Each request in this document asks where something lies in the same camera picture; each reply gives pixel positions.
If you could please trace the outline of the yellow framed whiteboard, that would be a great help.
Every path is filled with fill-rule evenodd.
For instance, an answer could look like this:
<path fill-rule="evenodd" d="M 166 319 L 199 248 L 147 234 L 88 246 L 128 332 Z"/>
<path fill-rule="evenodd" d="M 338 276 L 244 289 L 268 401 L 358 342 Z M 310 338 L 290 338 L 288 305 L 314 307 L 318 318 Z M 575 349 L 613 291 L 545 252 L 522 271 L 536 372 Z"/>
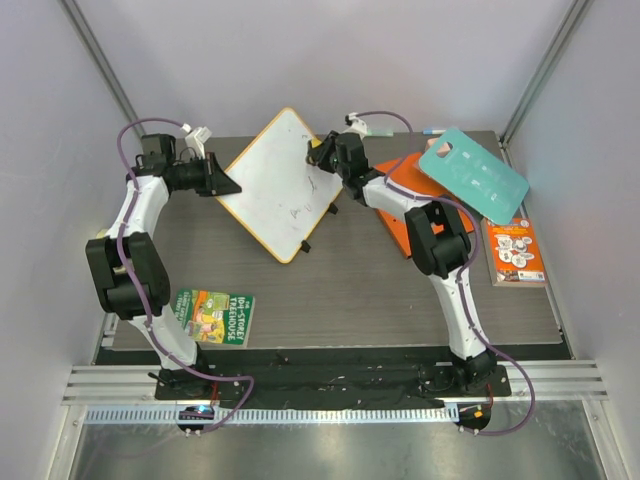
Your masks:
<path fill-rule="evenodd" d="M 283 108 L 226 168 L 241 187 L 219 203 L 280 263 L 288 264 L 342 190 L 338 176 L 306 163 L 315 135 Z"/>

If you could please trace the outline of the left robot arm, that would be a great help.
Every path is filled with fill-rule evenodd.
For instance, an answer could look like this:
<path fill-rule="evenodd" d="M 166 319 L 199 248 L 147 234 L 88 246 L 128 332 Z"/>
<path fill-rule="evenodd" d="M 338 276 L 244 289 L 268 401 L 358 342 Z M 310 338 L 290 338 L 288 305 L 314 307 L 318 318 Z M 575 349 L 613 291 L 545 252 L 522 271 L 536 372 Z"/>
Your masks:
<path fill-rule="evenodd" d="M 85 253 L 99 303 L 107 313 L 134 325 L 152 345 L 161 369 L 159 386 L 185 398 L 200 399 L 213 375 L 197 342 L 179 324 L 170 305 L 169 275 L 153 242 L 164 206 L 175 191 L 201 197 L 238 194 L 240 186 L 205 149 L 205 127 L 186 130 L 191 156 L 180 159 L 169 134 L 143 136 L 142 152 L 125 165 L 126 197 L 113 225 L 87 242 Z"/>

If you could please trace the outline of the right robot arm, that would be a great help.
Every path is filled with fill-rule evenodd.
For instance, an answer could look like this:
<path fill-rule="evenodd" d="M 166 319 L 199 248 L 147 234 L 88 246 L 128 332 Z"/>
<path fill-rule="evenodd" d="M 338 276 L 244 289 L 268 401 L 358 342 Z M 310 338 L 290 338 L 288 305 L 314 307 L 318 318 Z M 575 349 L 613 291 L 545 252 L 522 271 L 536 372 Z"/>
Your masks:
<path fill-rule="evenodd" d="M 369 165 L 361 137 L 332 131 L 307 142 L 306 163 L 341 179 L 358 203 L 404 223 L 411 258 L 431 281 L 447 325 L 451 383 L 472 395 L 483 388 L 497 365 L 484 335 L 470 287 L 475 251 L 458 204 L 446 197 L 419 194 L 395 184 Z"/>

